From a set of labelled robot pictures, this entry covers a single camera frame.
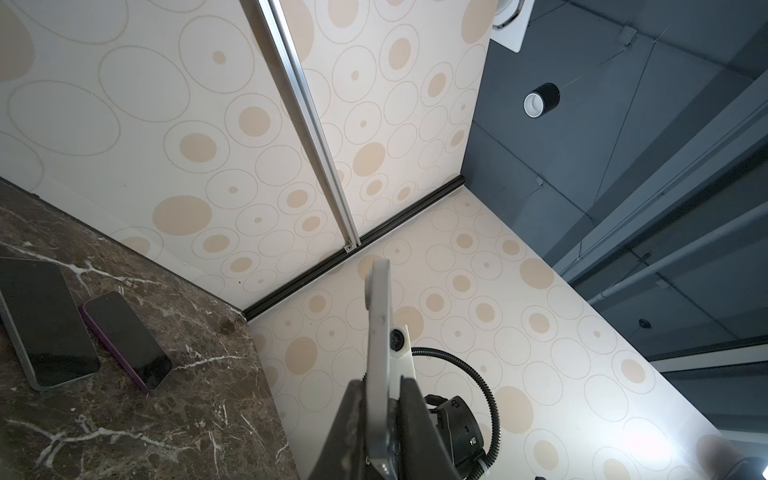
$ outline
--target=pipe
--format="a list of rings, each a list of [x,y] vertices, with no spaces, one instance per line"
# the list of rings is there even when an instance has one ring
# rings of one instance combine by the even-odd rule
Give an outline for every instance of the pipe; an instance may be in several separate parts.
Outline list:
[[[616,285],[613,285],[612,287],[603,290],[602,292],[598,293],[597,295],[589,299],[588,303],[590,305],[594,305],[595,303],[605,300],[609,296],[614,295],[615,293],[620,292],[625,288],[631,285],[634,285],[635,283],[640,282],[641,280],[648,278],[649,276],[662,270],[663,268],[667,268],[673,263],[676,263],[677,261],[682,260],[685,257],[688,257],[692,253],[695,253],[698,250],[701,250],[704,247],[707,247],[712,243],[715,243],[718,240],[732,234],[733,232],[746,227],[750,223],[756,220],[759,220],[762,217],[765,217],[767,214],[768,214],[768,202],[765,202],[761,205],[758,205],[757,207],[754,207],[752,210],[746,212],[745,214],[734,218],[730,222],[716,228],[715,230],[712,230],[706,235],[702,235],[701,237],[689,243],[685,247],[682,247],[679,250],[675,250],[673,253],[670,253],[669,255],[662,258],[661,260],[655,263],[652,263],[647,268],[635,273],[632,276],[629,276],[628,278],[622,280]]]

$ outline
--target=marble countertop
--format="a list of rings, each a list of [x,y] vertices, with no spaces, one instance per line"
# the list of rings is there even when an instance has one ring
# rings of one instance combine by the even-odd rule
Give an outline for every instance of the marble countertop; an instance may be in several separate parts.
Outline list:
[[[174,361],[143,394],[92,337],[101,370],[34,392],[0,324],[0,478],[298,478],[240,313],[0,182],[0,256],[50,260],[75,302],[117,290]]]

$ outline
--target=black corrugated hose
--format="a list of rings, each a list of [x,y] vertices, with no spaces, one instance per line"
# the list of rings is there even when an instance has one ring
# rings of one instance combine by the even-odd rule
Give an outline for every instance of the black corrugated hose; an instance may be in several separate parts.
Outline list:
[[[491,410],[491,446],[488,448],[488,453],[485,456],[486,460],[486,467],[490,468],[491,465],[493,465],[493,462],[496,461],[496,457],[498,456],[498,450],[502,443],[502,430],[501,426],[499,425],[498,420],[498,408],[496,406],[496,400],[493,398],[493,393],[491,393],[491,389],[488,388],[488,385],[485,383],[485,380],[482,379],[479,373],[475,371],[467,362],[464,360],[458,358],[457,356],[453,356],[448,352],[443,352],[442,350],[437,349],[430,349],[423,346],[412,346],[411,347],[411,355],[413,356],[432,356],[436,359],[443,359],[446,362],[450,362],[460,369],[464,370],[467,375],[471,376],[473,380],[475,380],[475,383],[478,384],[480,387],[480,390],[482,390],[483,395],[485,395],[485,400],[488,402],[488,408]],[[480,464],[475,465],[475,469],[472,470],[472,473],[469,474],[467,477],[468,480],[478,480],[482,474],[485,473],[485,469],[480,466]]]

